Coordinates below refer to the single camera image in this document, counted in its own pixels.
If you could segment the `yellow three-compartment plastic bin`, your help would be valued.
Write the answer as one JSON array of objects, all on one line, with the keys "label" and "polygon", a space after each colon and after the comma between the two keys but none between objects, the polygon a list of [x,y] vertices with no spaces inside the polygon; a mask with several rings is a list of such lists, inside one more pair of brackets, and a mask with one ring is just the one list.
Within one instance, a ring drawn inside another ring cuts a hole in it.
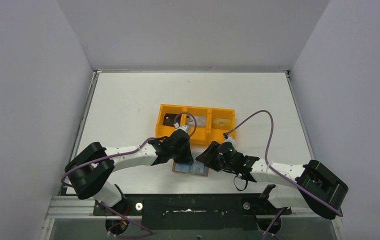
[{"label": "yellow three-compartment plastic bin", "polygon": [[[155,126],[155,136],[157,138],[169,136],[175,130],[175,127],[162,125],[166,113],[181,115],[180,125],[186,125],[187,115],[191,117],[207,117],[205,127],[191,126],[189,133],[192,134],[190,137],[190,144],[192,146],[207,147],[212,141],[221,144],[224,142],[223,134],[229,132],[236,126],[236,114],[233,109],[161,104]],[[227,130],[212,128],[212,118],[230,119],[231,126]]]}]

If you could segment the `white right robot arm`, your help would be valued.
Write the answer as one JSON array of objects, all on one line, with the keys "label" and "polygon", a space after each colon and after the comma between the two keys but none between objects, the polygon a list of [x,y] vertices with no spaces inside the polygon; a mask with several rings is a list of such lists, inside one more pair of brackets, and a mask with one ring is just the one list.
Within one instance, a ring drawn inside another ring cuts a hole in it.
[{"label": "white right robot arm", "polygon": [[270,194],[259,199],[260,209],[267,214],[278,208],[296,207],[309,208],[329,220],[343,215],[341,205],[349,187],[317,160],[306,164],[267,162],[238,152],[229,141],[213,141],[195,159],[212,170],[230,172],[247,182],[274,184]]}]

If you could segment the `tan leather card holder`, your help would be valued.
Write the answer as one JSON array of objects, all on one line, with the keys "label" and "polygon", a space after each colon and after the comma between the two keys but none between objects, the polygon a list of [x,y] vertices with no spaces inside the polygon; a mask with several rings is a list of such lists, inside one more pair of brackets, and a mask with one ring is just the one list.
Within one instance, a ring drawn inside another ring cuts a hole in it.
[{"label": "tan leather card holder", "polygon": [[192,163],[176,163],[172,165],[172,171],[174,173],[194,175],[199,177],[207,177],[209,175],[209,168],[203,163],[196,160],[193,156]]}]

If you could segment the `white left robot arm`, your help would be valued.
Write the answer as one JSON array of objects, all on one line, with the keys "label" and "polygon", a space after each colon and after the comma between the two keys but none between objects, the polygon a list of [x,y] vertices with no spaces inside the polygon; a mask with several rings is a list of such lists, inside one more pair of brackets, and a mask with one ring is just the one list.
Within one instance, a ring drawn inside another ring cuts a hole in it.
[{"label": "white left robot arm", "polygon": [[182,127],[170,136],[150,137],[129,147],[103,147],[93,142],[66,165],[61,183],[72,187],[80,200],[94,198],[118,214],[125,209],[126,199],[118,186],[109,183],[109,176],[122,169],[156,166],[169,160],[179,164],[193,162],[190,135]]}]

